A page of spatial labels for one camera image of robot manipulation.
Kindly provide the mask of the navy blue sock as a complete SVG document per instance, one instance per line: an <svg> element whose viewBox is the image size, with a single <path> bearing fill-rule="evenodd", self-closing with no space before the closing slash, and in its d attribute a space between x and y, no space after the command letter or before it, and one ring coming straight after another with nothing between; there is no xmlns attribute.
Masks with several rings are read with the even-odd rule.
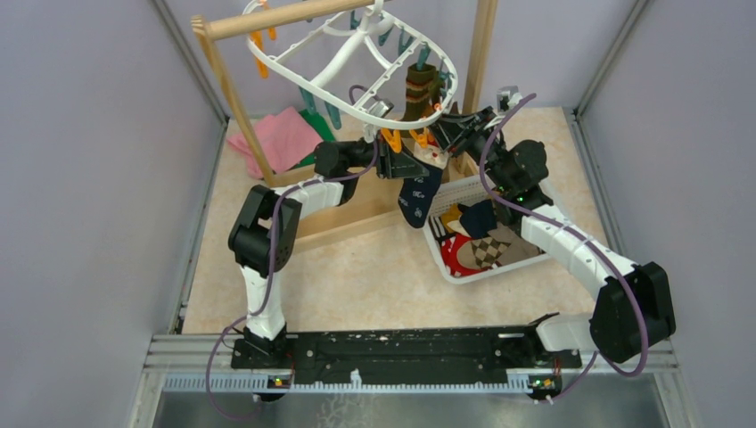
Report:
<svg viewBox="0 0 756 428"><path fill-rule="evenodd" d="M413 228L422 228L431 203L440 189L443 172L448 165L448 154L438 146L422 147L414 142L413 156L428 170L425 177L406 178L399 191L398 205L404 220Z"/></svg>

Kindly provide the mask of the olive striped sock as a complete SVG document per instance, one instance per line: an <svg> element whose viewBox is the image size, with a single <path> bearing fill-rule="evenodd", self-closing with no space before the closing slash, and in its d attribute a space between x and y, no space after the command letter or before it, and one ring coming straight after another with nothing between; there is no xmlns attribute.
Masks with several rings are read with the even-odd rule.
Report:
<svg viewBox="0 0 756 428"><path fill-rule="evenodd" d="M430 64L421 67L418 63L407 68L406 102L402 121L416 121L434 112L440 101L443 82L438 69Z"/></svg>

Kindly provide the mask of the white oval clip hanger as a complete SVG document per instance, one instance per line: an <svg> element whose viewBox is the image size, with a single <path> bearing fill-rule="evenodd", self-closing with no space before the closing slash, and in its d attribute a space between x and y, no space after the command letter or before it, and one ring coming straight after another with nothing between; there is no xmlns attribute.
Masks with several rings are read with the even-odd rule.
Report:
<svg viewBox="0 0 756 428"><path fill-rule="evenodd" d="M321 100L333 124L339 124L341 115L348 114L368 127L391 131L427 128L450 111L460 87L455 64L429 37L385 11L382 1L299 3L294 8L291 17L270 21L264 30L274 35L276 28L283 25L315 18L322 18L323 22L281 53L266 53L257 30L248 31L247 46L261 74L266 76L273 71L295 84L311 111L316 110L316 101ZM313 71L291 68L291 61L320 39L341 44L325 59L324 66ZM423 70L432 58L438 61L434 77L440 82L440 89L438 96L429 99L431 107L423 110L418 119L409 121L390 119L379 111L381 90L395 74L410 63ZM362 95L355 98L336 94L336 80L360 67L368 71Z"/></svg>

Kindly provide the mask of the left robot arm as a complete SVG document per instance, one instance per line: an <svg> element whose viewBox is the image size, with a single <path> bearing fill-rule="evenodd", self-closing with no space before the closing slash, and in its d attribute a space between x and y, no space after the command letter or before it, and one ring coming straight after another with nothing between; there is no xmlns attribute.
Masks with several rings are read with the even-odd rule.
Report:
<svg viewBox="0 0 756 428"><path fill-rule="evenodd" d="M291 258L300 221L347 203L359 178L370 171L384 179L426 178L431 172L407 148L394 152L378 140L323 142L314 156L315 174L308 180L253 186L227 241L245 283L244 332L256 340L251 355L264 368L280 366L286 354L277 339L286 326L278 273Z"/></svg>

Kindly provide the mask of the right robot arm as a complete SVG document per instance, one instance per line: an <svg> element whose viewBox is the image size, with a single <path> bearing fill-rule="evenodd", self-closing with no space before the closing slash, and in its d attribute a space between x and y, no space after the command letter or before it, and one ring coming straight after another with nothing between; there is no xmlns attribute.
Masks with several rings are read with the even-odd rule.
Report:
<svg viewBox="0 0 756 428"><path fill-rule="evenodd" d="M538 322L522 354L534 367L548 366L562 350L596 352L612 366L636 358L630 372L636 375L651 347L676 331L667 273L605 247L568 219L541 187L549 175L545 145L523 140L505 146L502 127L513 115L499 119L490 108L443 114L429 130L443 151L478 161L497 221L557 261L595 301L588 314Z"/></svg>

